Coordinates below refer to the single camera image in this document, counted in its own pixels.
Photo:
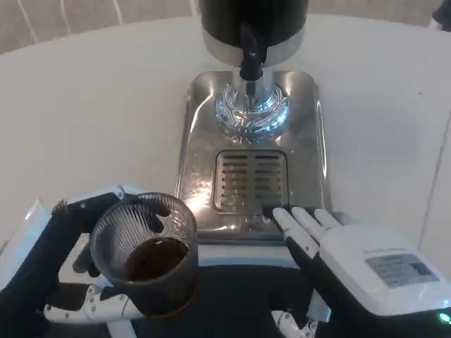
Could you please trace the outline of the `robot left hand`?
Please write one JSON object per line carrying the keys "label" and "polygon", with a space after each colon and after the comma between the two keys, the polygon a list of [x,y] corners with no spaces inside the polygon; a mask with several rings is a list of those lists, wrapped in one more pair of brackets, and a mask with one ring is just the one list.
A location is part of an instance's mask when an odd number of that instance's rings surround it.
{"label": "robot left hand", "polygon": [[[183,208],[174,196],[114,187],[60,201],[36,203],[1,253],[1,336],[23,337],[47,322],[110,323],[156,314],[146,284],[126,280],[123,263],[153,229],[153,221]],[[82,234],[88,264],[106,287],[59,281],[59,270]]]}

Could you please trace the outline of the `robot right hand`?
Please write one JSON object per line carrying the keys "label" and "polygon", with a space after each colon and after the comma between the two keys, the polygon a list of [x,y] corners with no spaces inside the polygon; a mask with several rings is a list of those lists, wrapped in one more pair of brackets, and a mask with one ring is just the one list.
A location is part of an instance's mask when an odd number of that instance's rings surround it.
{"label": "robot right hand", "polygon": [[264,215],[330,309],[301,329],[281,313],[286,337],[450,336],[450,281],[392,227],[292,205]]}

